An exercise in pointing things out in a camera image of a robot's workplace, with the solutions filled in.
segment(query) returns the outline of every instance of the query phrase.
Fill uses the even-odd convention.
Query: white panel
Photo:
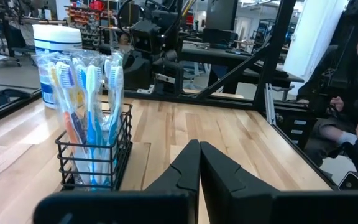
[[[327,49],[347,0],[306,0],[296,25],[283,70],[306,82]],[[293,83],[290,92],[298,93],[303,85]]]

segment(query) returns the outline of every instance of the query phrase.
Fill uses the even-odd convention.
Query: black wire basket
[[[60,160],[59,172],[62,174],[61,185],[62,190],[119,190],[122,178],[124,177],[125,169],[128,163],[129,154],[132,149],[131,142],[131,120],[132,120],[132,105],[124,104],[122,113],[120,115],[121,125],[119,127],[118,135],[114,144],[111,146],[95,146],[87,144],[73,144],[68,139],[67,132],[64,131],[56,139],[55,143],[58,147],[58,159]],[[104,114],[110,114],[109,110],[103,110]],[[75,157],[71,149],[82,147],[83,149],[95,148],[96,150],[109,150],[109,159],[87,159]],[[108,164],[108,172],[79,172],[74,166],[77,162],[97,162],[99,164]],[[80,176],[85,175],[103,177],[107,180],[103,184],[84,184],[76,181]]]

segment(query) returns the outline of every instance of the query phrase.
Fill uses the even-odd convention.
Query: shelving unit
[[[99,50],[101,45],[101,16],[103,11],[83,7],[65,6],[70,19],[69,26],[81,30],[84,49]]]

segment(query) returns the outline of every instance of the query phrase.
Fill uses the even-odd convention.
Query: blue label
[[[44,102],[49,104],[55,104],[55,99],[53,98],[53,90],[50,85],[41,83],[41,92],[42,92],[42,99]]]

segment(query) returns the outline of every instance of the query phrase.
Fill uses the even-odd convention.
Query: wooden tabletop
[[[210,142],[280,190],[330,189],[255,111],[126,102],[133,104],[134,146],[121,190],[145,189],[191,139]],[[0,223],[31,223],[37,203],[61,189],[54,143],[60,124],[42,100],[0,120]],[[209,223],[202,194],[199,223]]]

